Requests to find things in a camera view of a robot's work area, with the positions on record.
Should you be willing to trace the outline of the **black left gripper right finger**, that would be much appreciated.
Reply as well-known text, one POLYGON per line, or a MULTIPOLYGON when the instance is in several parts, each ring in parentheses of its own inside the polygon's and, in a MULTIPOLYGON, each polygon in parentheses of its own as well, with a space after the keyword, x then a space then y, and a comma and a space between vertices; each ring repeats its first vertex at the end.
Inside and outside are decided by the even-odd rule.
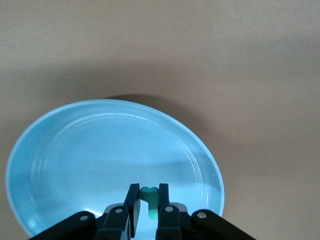
POLYGON ((213 211, 188 214, 186 206, 169 200, 169 185, 158 187, 157 240, 252 240, 253 237, 213 211))

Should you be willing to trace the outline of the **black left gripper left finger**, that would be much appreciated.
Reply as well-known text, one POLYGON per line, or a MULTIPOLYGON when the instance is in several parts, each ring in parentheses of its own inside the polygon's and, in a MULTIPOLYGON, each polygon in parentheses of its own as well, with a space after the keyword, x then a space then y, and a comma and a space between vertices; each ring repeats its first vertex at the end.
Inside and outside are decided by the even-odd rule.
POLYGON ((135 237, 140 214, 140 185, 131 184, 123 203, 108 206, 96 218, 80 211, 58 222, 32 240, 130 240, 135 237))

